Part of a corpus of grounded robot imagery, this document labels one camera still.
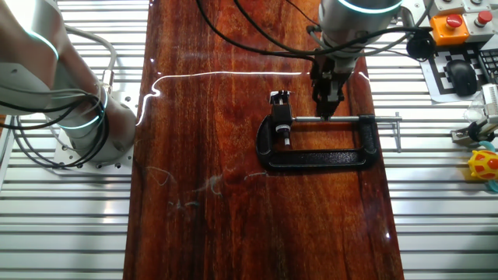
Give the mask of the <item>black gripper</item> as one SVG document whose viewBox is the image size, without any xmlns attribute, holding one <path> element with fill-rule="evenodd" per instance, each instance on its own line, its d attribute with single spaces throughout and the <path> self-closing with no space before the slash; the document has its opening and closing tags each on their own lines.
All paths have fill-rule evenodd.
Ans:
<svg viewBox="0 0 498 280">
<path fill-rule="evenodd" d="M 320 119 L 328 119 L 343 101 L 342 87 L 351 76 L 351 68 L 343 67 L 340 61 L 329 57 L 316 57 L 315 60 L 310 72 L 312 97 L 316 103 L 315 115 Z"/>
</svg>

